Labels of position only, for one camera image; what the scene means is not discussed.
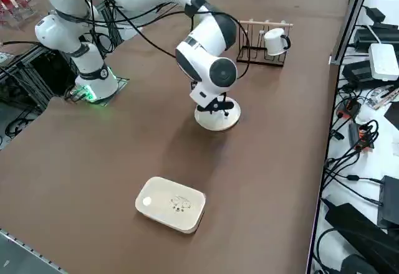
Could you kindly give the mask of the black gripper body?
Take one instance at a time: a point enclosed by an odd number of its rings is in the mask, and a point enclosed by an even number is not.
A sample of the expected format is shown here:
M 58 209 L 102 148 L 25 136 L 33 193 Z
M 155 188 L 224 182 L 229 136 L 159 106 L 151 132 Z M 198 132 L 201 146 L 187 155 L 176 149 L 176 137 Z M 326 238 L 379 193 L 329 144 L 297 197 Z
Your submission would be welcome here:
M 224 111 L 226 110 L 226 97 L 224 95 L 220 95 L 213 99 L 209 104 L 209 111 L 216 112 L 216 111 Z

